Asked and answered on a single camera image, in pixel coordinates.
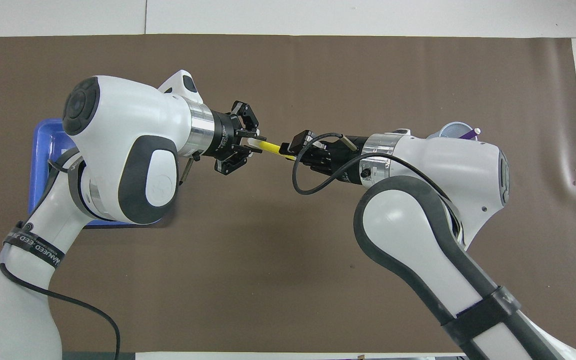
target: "yellow marker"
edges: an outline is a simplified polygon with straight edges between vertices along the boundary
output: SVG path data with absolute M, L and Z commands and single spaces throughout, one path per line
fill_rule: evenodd
M 248 140 L 248 145 L 252 146 L 253 148 L 258 148 L 260 150 L 265 150 L 269 153 L 274 153 L 276 155 L 280 155 L 280 156 L 282 156 L 288 160 L 294 161 L 296 159 L 296 157 L 294 157 L 294 156 L 283 155 L 282 153 L 279 153 L 279 146 L 274 145 L 273 143 L 269 143 L 267 141 L 261 141 L 259 139 L 255 139 L 252 137 L 249 137 L 247 140 Z

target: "cable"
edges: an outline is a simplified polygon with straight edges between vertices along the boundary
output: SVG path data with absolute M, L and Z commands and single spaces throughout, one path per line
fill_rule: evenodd
M 345 173 L 345 171 L 348 170 L 348 168 L 350 168 L 354 164 L 356 164 L 356 163 L 360 162 L 361 160 L 366 159 L 368 157 L 369 158 L 378 157 L 378 158 L 386 158 L 386 159 L 392 160 L 394 162 L 397 162 L 399 164 L 402 164 L 402 166 L 405 166 L 410 171 L 412 171 L 413 173 L 418 175 L 420 178 L 425 180 L 425 182 L 428 183 L 428 185 L 430 185 L 436 192 L 438 192 L 439 195 L 441 195 L 442 197 L 449 200 L 448 195 L 434 181 L 432 181 L 431 178 L 429 178 L 427 175 L 422 173 L 421 170 L 412 166 L 408 162 L 400 159 L 399 157 L 390 155 L 389 153 L 387 154 L 387 153 L 382 153 L 382 152 L 378 152 L 378 153 L 377 152 L 370 152 L 370 153 L 364 153 L 363 155 L 359 155 L 359 156 L 349 160 L 345 164 L 343 164 L 343 166 L 341 166 L 337 171 L 335 171 L 332 175 L 330 175 L 329 178 L 324 180 L 319 185 L 317 185 L 317 186 L 315 186 L 309 190 L 301 189 L 299 187 L 299 185 L 297 184 L 297 169 L 299 168 L 299 162 L 301 161 L 301 158 L 306 153 L 306 151 L 312 146 L 312 144 L 314 144 L 316 141 L 319 141 L 320 139 L 324 139 L 324 138 L 328 138 L 328 137 L 342 138 L 343 135 L 339 134 L 338 132 L 330 132 L 330 133 L 328 132 L 326 134 L 316 136 L 311 141 L 309 141 L 306 144 L 306 146 L 304 146 L 302 148 L 301 151 L 299 151 L 299 154 L 297 155 L 297 158 L 295 159 L 294 165 L 292 166 L 292 186 L 294 187 L 295 191 L 297 191 L 297 193 L 302 194 L 302 195 L 310 195 L 310 194 L 312 195 L 312 194 L 322 190 L 324 187 L 328 186 L 331 182 L 333 182 L 336 178 L 338 178 L 343 173 Z
M 30 284 L 27 281 L 21 280 L 20 278 L 18 278 L 17 276 L 15 276 L 13 273 L 11 273 L 7 267 L 6 267 L 6 263 L 5 263 L 5 257 L 2 259 L 2 261 L 0 262 L 0 270 L 1 272 L 4 274 L 4 276 L 6 276 L 6 278 L 8 278 L 8 280 L 12 281 L 15 284 L 21 285 L 22 287 L 25 287 L 27 289 L 30 289 L 32 291 L 38 292 L 40 294 L 44 294 L 45 296 L 50 296 L 50 297 L 54 297 L 55 299 L 59 299 L 59 300 L 63 300 L 66 301 L 68 303 L 72 303 L 74 305 L 79 305 L 83 308 L 86 308 L 98 315 L 100 315 L 101 317 L 103 317 L 106 321 L 108 321 L 110 323 L 110 325 L 112 325 L 112 328 L 114 329 L 114 335 L 117 338 L 117 346 L 116 346 L 116 350 L 114 351 L 114 360 L 118 360 L 119 359 L 119 351 L 121 349 L 121 333 L 119 332 L 119 326 L 117 326 L 117 323 L 114 322 L 114 320 L 112 319 L 112 317 L 110 317 L 110 315 L 106 314 L 105 312 L 103 312 L 102 310 L 98 309 L 97 307 L 94 307 L 92 305 L 89 305 L 89 303 L 83 302 L 81 300 L 77 300 L 75 298 L 71 298 L 70 296 L 65 296 L 64 294 L 59 294 L 58 292 L 54 292 L 54 291 L 50 291 L 47 289 L 43 289 L 42 287 L 38 287 L 34 284 Z

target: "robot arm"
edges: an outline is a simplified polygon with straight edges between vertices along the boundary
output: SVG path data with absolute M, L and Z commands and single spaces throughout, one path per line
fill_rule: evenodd
M 110 76 L 83 80 L 66 101 L 63 125 L 77 147 L 52 163 L 36 209 L 0 253 L 0 360 L 61 359 L 46 294 L 66 296 L 46 289 L 89 221 L 153 223 L 173 205 L 194 161 L 213 157 L 215 170 L 228 175 L 260 153 L 241 140 L 264 139 L 248 104 L 210 110 L 184 70 L 159 89 Z M 188 159 L 181 176 L 180 158 Z
M 340 137 L 336 142 L 324 137 Z M 508 165 L 494 145 L 423 139 L 400 129 L 370 137 L 306 130 L 279 151 L 368 189 L 354 232 L 372 260 L 400 276 L 469 359 L 576 360 L 576 350 L 532 323 L 504 287 L 467 255 L 483 224 L 509 196 Z M 295 189 L 312 194 L 323 186 Z

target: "purple marker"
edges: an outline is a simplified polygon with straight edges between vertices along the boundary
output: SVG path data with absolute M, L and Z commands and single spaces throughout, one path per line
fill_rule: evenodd
M 473 130 L 470 130 L 469 132 L 466 132 L 465 134 L 461 135 L 459 137 L 459 139 L 466 139 L 468 141 L 468 140 L 472 139 L 473 137 L 479 135 L 480 133 L 481 133 L 481 129 L 476 127 Z

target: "blue tray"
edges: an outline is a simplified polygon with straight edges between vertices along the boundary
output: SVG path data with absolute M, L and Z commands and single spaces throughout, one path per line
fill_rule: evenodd
M 32 168 L 30 170 L 30 200 L 28 212 L 41 200 L 41 195 L 48 183 L 50 167 L 48 159 L 57 161 L 61 154 L 75 147 L 75 143 L 63 130 L 60 118 L 48 118 L 41 121 L 34 129 L 32 145 Z M 94 219 L 87 226 L 125 226 L 132 225 L 120 221 L 103 221 Z

